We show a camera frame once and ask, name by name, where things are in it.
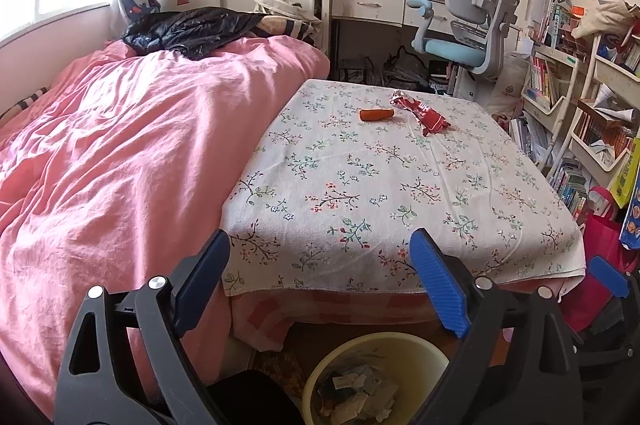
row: pink bag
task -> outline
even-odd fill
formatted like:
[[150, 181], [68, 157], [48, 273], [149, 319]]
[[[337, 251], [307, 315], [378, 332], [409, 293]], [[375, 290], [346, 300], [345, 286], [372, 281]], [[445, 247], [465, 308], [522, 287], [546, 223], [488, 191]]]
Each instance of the pink bag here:
[[[624, 273], [638, 263], [638, 254], [620, 245], [622, 225], [604, 217], [590, 214], [584, 228], [584, 254], [587, 264], [599, 255], [615, 269]], [[607, 305], [611, 293], [587, 272], [584, 280], [567, 293], [560, 302], [560, 310], [567, 324], [576, 332], [587, 328]]]

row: crumpled red packaging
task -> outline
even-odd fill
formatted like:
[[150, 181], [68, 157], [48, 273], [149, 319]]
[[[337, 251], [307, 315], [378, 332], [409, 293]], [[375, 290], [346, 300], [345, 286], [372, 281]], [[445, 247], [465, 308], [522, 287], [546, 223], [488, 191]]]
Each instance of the crumpled red packaging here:
[[427, 136], [429, 133], [437, 134], [447, 127], [451, 127], [451, 124], [438, 111], [424, 105], [421, 101], [415, 100], [415, 98], [410, 97], [401, 90], [394, 91], [393, 95], [391, 95], [390, 103], [414, 113], [415, 118], [424, 127], [422, 130], [423, 136]]

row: yellow bag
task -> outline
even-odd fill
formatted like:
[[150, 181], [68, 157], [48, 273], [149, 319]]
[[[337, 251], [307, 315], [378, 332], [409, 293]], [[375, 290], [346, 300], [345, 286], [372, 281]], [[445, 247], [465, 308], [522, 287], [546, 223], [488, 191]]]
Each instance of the yellow bag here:
[[640, 138], [635, 138], [633, 145], [631, 145], [631, 157], [626, 161], [625, 166], [622, 167], [609, 189], [620, 208], [625, 206], [631, 199], [631, 194], [636, 184], [638, 164], [640, 164]]

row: chair seat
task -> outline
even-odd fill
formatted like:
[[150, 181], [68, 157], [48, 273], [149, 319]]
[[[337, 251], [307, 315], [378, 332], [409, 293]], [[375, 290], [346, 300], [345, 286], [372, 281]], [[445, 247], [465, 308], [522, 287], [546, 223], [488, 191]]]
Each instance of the chair seat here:
[[424, 51], [470, 68], [479, 68], [484, 63], [486, 54], [482, 50], [456, 44], [455, 42], [433, 39], [427, 40], [424, 45]]

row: floral pattern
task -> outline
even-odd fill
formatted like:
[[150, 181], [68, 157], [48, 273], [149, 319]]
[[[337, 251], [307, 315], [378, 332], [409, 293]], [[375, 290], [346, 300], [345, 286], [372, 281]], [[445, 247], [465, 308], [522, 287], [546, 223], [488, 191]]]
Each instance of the floral pattern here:
[[419, 293], [408, 243], [423, 227], [444, 253], [498, 283], [583, 275], [571, 215], [488, 114], [417, 93], [451, 129], [423, 136], [402, 110], [359, 120], [359, 109], [387, 106], [390, 95], [310, 80], [271, 123], [223, 209], [229, 296]]

